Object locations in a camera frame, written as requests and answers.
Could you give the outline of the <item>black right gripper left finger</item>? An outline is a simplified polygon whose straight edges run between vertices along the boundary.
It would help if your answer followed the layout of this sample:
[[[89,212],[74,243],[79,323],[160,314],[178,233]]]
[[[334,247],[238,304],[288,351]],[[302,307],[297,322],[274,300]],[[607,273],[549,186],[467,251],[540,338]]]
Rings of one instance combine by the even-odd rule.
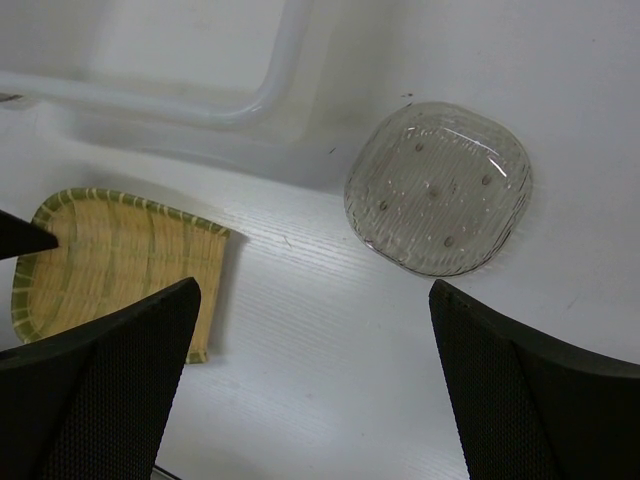
[[[201,301],[185,278],[1,353],[4,479],[148,479]]]

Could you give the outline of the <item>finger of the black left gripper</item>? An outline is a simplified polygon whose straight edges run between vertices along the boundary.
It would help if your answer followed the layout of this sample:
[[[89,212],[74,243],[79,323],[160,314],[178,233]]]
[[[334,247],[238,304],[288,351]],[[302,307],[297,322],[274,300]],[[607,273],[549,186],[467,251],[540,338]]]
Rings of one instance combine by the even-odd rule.
[[[58,246],[53,234],[5,211],[0,212],[1,259],[52,250]]]

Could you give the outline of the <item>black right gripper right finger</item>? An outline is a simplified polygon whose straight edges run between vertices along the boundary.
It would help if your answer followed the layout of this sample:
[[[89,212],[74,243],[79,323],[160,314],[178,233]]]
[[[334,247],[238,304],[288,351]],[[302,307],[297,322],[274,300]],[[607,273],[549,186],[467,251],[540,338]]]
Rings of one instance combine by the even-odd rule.
[[[429,307],[470,478],[638,478],[638,365],[556,339],[443,280]]]

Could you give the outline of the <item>woven bamboo tray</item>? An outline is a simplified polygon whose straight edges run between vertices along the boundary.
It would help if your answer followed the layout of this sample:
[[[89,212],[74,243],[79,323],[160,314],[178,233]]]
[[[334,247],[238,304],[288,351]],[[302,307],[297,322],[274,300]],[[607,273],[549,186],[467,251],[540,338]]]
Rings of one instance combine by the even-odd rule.
[[[186,361],[208,360],[208,341],[230,229],[102,188],[51,195],[32,223],[55,249],[18,257],[11,296],[14,332],[32,343],[114,313],[184,278],[201,304]]]

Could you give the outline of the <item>white plastic bin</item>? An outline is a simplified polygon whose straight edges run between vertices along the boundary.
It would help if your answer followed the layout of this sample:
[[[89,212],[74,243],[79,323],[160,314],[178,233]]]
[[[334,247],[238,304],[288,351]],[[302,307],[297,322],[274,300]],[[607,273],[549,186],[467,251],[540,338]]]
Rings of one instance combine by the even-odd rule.
[[[97,143],[181,150],[188,129],[288,146],[314,115],[339,1],[5,1],[1,101],[75,110]],[[88,118],[120,123],[101,137]]]

